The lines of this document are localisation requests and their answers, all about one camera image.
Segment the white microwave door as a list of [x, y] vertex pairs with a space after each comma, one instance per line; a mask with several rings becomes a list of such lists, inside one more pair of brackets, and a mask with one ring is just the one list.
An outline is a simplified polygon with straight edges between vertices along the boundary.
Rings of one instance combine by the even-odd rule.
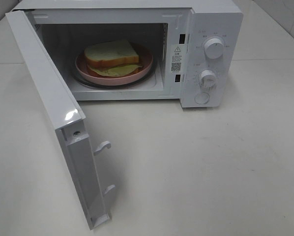
[[9, 12], [6, 18], [29, 74], [56, 133], [86, 221], [92, 230], [110, 219], [108, 198], [115, 189], [101, 187], [95, 156], [109, 141], [92, 148], [84, 112], [50, 58], [28, 15]]

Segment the white warning label sticker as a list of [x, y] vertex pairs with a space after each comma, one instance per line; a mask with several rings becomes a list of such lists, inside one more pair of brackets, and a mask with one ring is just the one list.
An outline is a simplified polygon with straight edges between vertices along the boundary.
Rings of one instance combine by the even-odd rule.
[[183, 71], [184, 59], [186, 55], [185, 44], [174, 44], [170, 50], [170, 71], [172, 73], [181, 73]]

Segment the round white door button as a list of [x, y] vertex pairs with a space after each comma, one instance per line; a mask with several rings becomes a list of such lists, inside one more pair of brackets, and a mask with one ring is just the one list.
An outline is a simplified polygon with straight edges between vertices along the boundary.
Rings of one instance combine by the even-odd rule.
[[198, 93], [195, 96], [194, 100], [197, 104], [200, 104], [200, 105], [206, 104], [209, 101], [209, 94], [206, 92]]

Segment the lower white timer knob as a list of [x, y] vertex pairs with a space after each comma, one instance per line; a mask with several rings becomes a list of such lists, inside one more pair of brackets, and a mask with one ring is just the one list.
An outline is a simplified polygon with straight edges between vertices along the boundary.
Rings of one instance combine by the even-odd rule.
[[200, 87], [208, 89], [217, 82], [217, 76], [212, 70], [204, 70], [200, 73]]

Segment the sandwich with lettuce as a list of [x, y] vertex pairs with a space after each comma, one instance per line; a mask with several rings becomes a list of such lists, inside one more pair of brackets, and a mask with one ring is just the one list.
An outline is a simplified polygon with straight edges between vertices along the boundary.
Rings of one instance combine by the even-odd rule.
[[84, 49], [89, 73], [103, 77], [123, 77], [138, 73], [140, 58], [127, 40], [99, 43]]

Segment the white microwave oven body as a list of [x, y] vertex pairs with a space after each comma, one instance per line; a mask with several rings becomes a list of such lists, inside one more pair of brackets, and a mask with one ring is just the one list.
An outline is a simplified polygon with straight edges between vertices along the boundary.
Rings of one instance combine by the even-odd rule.
[[[76, 101], [178, 99], [184, 108], [219, 106], [243, 14], [231, 0], [23, 0], [21, 10], [35, 31]], [[209, 59], [204, 43], [224, 40], [224, 53]], [[71, 62], [85, 47], [126, 39], [145, 46], [157, 63], [157, 84], [149, 89], [91, 89], [71, 74]], [[185, 44], [183, 71], [170, 71], [170, 50]], [[213, 87], [200, 87], [200, 73], [212, 70]], [[209, 94], [206, 104], [194, 100]]]

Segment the upper white control knob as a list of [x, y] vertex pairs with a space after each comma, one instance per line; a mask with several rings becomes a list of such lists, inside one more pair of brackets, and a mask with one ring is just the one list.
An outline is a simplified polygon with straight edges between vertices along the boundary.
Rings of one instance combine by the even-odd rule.
[[217, 59], [223, 55], [224, 47], [224, 40], [214, 36], [205, 41], [204, 53], [209, 59]]

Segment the pink round plate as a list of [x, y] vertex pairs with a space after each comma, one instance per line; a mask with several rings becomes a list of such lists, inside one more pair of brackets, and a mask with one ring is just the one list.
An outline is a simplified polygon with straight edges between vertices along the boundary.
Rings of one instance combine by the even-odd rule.
[[138, 44], [132, 45], [139, 55], [139, 67], [137, 67], [136, 70], [121, 77], [102, 76], [88, 67], [85, 56], [80, 53], [75, 60], [78, 75], [81, 76], [80, 80], [83, 81], [84, 84], [90, 84], [90, 86], [93, 87], [108, 88], [129, 86], [144, 80], [152, 71], [152, 66], [154, 64], [153, 56], [147, 48]]

